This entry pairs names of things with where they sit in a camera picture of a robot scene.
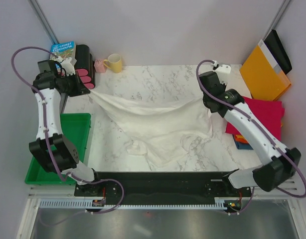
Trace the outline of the white t shirt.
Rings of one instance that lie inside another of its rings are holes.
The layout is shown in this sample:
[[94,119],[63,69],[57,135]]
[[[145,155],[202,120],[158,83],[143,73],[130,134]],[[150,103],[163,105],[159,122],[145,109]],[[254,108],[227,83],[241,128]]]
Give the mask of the white t shirt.
[[128,154],[143,155],[157,167],[184,158],[197,138],[212,137],[211,113],[201,98],[154,103],[95,91],[90,98],[132,139]]

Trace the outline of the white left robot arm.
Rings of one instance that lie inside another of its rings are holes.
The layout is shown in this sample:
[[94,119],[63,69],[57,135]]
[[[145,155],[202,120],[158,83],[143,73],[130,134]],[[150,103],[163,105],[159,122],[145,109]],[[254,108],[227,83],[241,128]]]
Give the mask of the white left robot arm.
[[87,95],[90,90],[82,83],[71,58],[44,60],[38,63],[40,73],[32,89],[38,104],[38,132],[29,143],[29,151],[46,172],[56,173],[62,181],[67,177],[79,185],[86,184],[92,196],[101,194],[103,184],[95,179],[95,171],[80,161],[77,147],[63,133],[60,122],[60,102],[68,97]]

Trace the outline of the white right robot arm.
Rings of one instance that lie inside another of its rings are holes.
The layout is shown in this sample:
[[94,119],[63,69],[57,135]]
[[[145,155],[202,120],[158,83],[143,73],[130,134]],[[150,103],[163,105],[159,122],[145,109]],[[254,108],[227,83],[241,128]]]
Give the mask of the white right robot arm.
[[223,193],[235,195],[240,188],[260,187],[270,192],[296,172],[301,153],[276,139],[255,117],[244,98],[234,89],[226,90],[218,75],[209,71],[198,76],[203,103],[212,113],[219,113],[232,124],[256,152],[261,166],[236,170],[222,183]]

